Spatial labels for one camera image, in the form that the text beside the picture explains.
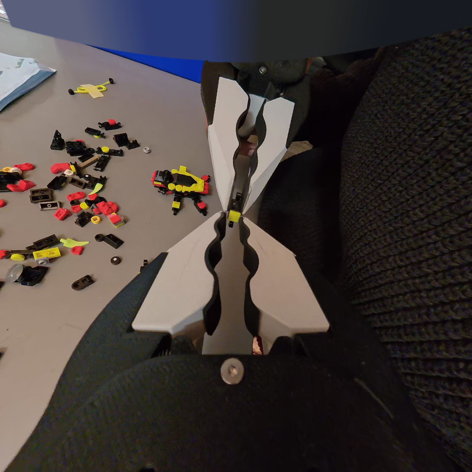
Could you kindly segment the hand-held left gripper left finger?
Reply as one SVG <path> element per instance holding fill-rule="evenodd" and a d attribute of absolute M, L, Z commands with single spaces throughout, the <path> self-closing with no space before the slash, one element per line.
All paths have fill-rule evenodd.
<path fill-rule="evenodd" d="M 132 322 L 134 331 L 188 338 L 199 354 L 221 319 L 219 278 L 226 213 L 219 211 L 163 253 L 162 265 Z"/>

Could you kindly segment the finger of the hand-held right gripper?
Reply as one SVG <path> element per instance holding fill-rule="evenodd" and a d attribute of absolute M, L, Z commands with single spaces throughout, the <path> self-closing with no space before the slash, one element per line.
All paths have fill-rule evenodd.
<path fill-rule="evenodd" d="M 276 98 L 263 104 L 255 129 L 258 143 L 250 157 L 250 172 L 243 187 L 242 214 L 257 200 L 287 150 L 295 104 L 285 98 Z"/>
<path fill-rule="evenodd" d="M 248 110 L 249 95 L 237 81 L 219 77 L 208 141 L 213 165 L 213 180 L 224 210 L 230 204 L 235 181 L 234 158 L 240 147 L 239 122 Z"/>

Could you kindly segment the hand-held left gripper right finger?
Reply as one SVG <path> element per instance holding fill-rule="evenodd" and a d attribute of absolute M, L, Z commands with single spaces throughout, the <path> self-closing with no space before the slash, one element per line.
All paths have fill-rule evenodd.
<path fill-rule="evenodd" d="M 280 337 L 325 333 L 329 322 L 295 255 L 248 218 L 239 222 L 245 282 L 245 325 L 268 354 Z"/>

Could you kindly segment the partly built lego model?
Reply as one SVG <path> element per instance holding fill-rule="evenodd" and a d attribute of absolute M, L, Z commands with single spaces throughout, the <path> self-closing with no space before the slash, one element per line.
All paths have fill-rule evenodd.
<path fill-rule="evenodd" d="M 187 171 L 185 166 L 179 169 L 156 170 L 152 174 L 151 183 L 159 193 L 172 195 L 172 212 L 176 216 L 181 210 L 182 200 L 190 198 L 197 211 L 207 216 L 207 206 L 202 196 L 209 193 L 210 175 L 197 177 Z"/>

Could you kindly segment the person's right forearm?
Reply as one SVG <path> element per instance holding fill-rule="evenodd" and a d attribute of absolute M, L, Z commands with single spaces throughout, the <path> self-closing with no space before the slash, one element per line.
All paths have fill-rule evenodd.
<path fill-rule="evenodd" d="M 343 138 L 385 52 L 380 47 L 352 62 L 344 72 L 324 68 L 311 77 L 310 109 L 297 136 L 301 141 L 318 147 Z"/>

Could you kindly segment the scattered loose lego pieces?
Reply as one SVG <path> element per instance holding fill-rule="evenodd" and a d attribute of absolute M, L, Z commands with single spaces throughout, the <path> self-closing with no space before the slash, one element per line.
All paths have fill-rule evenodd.
<path fill-rule="evenodd" d="M 45 188 L 37 188 L 35 183 L 23 178 L 25 172 L 34 169 L 33 164 L 5 167 L 1 169 L 1 192 L 28 191 L 30 203 L 38 204 L 42 211 L 54 211 L 57 221 L 75 215 L 74 223 L 85 227 L 89 223 L 99 224 L 101 216 L 104 216 L 115 228 L 119 228 L 125 224 L 125 219 L 118 212 L 119 206 L 101 194 L 108 182 L 103 172 L 112 157 L 123 157 L 124 149 L 138 149 L 140 144 L 123 132 L 115 133 L 112 139 L 115 148 L 109 145 L 93 148 L 88 147 L 83 139 L 65 141 L 56 130 L 50 149 L 65 150 L 68 157 L 75 160 L 54 163 L 50 167 L 54 178 Z M 9 280 L 23 286 L 41 283 L 49 269 L 48 264 L 61 256 L 60 244 L 70 249 L 72 254 L 81 255 L 84 246 L 89 243 L 58 238 L 53 234 L 33 242 L 24 250 L 1 250 L 1 260 L 19 262 L 9 273 Z"/>

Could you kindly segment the lego instruction booklet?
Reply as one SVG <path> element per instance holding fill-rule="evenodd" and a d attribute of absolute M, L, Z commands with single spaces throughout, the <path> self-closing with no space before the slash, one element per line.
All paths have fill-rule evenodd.
<path fill-rule="evenodd" d="M 0 111 L 56 74 L 33 58 L 0 54 Z"/>

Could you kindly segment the person's right hand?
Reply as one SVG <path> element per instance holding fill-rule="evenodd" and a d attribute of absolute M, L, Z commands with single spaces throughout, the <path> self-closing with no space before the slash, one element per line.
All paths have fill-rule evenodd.
<path fill-rule="evenodd" d="M 247 139 L 241 140 L 240 147 L 237 154 L 238 156 L 251 157 L 254 151 L 257 149 L 257 146 L 258 146 L 258 137 L 252 134 Z"/>

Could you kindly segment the blue plastic bin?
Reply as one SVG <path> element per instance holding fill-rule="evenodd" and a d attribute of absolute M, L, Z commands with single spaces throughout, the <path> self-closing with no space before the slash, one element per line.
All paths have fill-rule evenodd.
<path fill-rule="evenodd" d="M 172 75 L 176 75 L 178 77 L 190 80 L 198 84 L 201 83 L 201 74 L 204 64 L 203 60 L 158 57 L 133 52 L 101 48 L 98 46 L 94 46 L 94 48 L 109 52 L 116 56 L 123 57 L 140 64 L 144 64 L 151 68 L 155 68 Z"/>

